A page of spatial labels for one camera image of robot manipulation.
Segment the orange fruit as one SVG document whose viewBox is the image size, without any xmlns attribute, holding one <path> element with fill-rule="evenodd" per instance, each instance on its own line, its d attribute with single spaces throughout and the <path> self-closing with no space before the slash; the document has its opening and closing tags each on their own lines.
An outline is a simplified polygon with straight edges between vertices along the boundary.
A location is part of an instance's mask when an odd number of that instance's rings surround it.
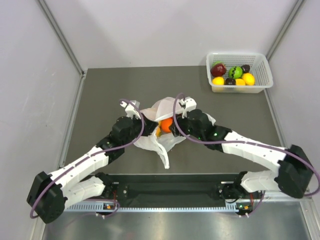
<svg viewBox="0 0 320 240">
<path fill-rule="evenodd" d="M 170 133 L 170 126 L 173 124 L 173 118 L 166 118 L 161 121 L 160 128 L 163 133 Z"/>
</svg>

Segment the white printed plastic bag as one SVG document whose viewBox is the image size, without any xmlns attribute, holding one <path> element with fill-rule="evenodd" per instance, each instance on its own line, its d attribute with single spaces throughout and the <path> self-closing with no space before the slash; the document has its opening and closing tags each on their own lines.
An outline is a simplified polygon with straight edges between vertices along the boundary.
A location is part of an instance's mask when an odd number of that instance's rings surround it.
<svg viewBox="0 0 320 240">
<path fill-rule="evenodd" d="M 140 149 L 156 152 L 165 169 L 170 168 L 168 152 L 186 139 L 184 136 L 174 136 L 169 131 L 169 119 L 173 117 L 174 101 L 173 97 L 165 97 L 152 107 L 141 110 L 145 116 L 144 120 L 155 122 L 156 127 L 151 128 L 150 135 L 141 136 L 134 143 Z"/>
</svg>

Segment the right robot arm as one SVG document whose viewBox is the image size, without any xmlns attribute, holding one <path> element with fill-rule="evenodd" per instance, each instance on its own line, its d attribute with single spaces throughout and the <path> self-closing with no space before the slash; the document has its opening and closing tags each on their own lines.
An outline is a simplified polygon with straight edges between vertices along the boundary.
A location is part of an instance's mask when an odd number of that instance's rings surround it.
<svg viewBox="0 0 320 240">
<path fill-rule="evenodd" d="M 276 147 L 246 138 L 230 128 L 212 123 L 209 115 L 200 109 L 174 114 L 170 129 L 176 137 L 188 137 L 210 150 L 265 167 L 265 171 L 242 171 L 237 175 L 231 188 L 239 198 L 257 191 L 280 191 L 295 199 L 306 195 L 314 172 L 306 153 L 297 145 Z"/>
</svg>

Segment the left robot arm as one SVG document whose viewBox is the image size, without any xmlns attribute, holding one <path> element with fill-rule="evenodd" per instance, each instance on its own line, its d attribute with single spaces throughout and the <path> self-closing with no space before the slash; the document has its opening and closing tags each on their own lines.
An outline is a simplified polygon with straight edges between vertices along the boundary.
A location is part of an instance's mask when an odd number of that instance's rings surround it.
<svg viewBox="0 0 320 240">
<path fill-rule="evenodd" d="M 71 202 L 68 191 L 94 171 L 118 159 L 126 147 L 141 137 L 148 137 L 157 127 L 158 123 L 146 116 L 142 119 L 119 117 L 110 133 L 82 157 L 51 173 L 38 173 L 26 199 L 31 206 L 30 218 L 41 218 L 46 224 L 56 220 Z"/>
</svg>

